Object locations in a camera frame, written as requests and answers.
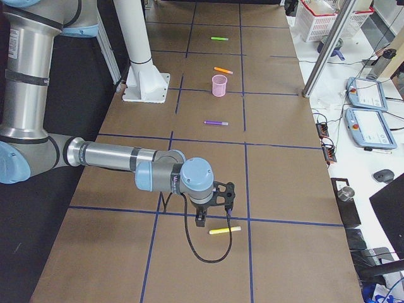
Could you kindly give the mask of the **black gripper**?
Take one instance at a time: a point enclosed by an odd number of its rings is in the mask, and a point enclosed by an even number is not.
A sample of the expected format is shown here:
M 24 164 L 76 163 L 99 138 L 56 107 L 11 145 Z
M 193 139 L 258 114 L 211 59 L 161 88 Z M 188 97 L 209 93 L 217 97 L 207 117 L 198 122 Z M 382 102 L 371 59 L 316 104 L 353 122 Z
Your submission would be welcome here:
M 196 218 L 195 223 L 197 227 L 203 227 L 206 224 L 206 215 L 208 212 L 209 204 L 196 204 Z

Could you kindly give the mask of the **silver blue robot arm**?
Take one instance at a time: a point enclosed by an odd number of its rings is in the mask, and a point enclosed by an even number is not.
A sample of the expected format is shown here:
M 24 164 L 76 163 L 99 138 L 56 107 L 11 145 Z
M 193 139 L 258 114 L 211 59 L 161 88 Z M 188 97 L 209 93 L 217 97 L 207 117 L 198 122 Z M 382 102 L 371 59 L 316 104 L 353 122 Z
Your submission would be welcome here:
M 43 127 L 54 38 L 95 37 L 96 1 L 3 1 L 10 23 L 1 123 L 1 182 L 13 184 L 64 166 L 134 173 L 138 189 L 181 195 L 196 208 L 196 225 L 219 194 L 210 164 L 177 150 L 156 151 L 49 134 Z

